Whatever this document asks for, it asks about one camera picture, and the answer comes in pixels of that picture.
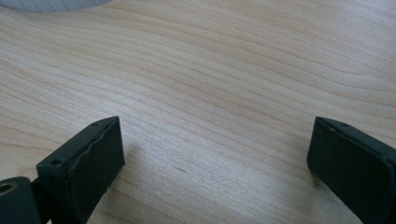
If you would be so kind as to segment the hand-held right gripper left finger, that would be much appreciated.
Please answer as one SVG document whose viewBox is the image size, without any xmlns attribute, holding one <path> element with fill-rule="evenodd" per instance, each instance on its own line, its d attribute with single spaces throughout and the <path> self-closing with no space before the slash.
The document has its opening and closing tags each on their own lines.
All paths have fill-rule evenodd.
<svg viewBox="0 0 396 224">
<path fill-rule="evenodd" d="M 86 224 L 125 164 L 120 118 L 88 125 L 37 166 L 53 224 Z"/>
</svg>

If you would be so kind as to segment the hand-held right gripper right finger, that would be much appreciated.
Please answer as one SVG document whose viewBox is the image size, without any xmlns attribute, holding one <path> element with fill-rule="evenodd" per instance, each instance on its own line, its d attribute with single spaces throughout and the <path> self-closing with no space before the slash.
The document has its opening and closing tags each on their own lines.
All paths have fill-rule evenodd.
<svg viewBox="0 0 396 224">
<path fill-rule="evenodd" d="M 308 168 L 363 224 L 396 224 L 396 149 L 344 122 L 317 117 Z"/>
</svg>

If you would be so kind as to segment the white key stand with tray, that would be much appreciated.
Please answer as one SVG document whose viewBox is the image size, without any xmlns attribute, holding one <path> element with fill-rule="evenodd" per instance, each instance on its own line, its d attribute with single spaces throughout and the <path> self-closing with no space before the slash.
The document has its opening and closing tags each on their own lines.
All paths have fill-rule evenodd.
<svg viewBox="0 0 396 224">
<path fill-rule="evenodd" d="M 0 6 L 29 12 L 66 12 L 97 7 L 112 0 L 0 0 Z"/>
</svg>

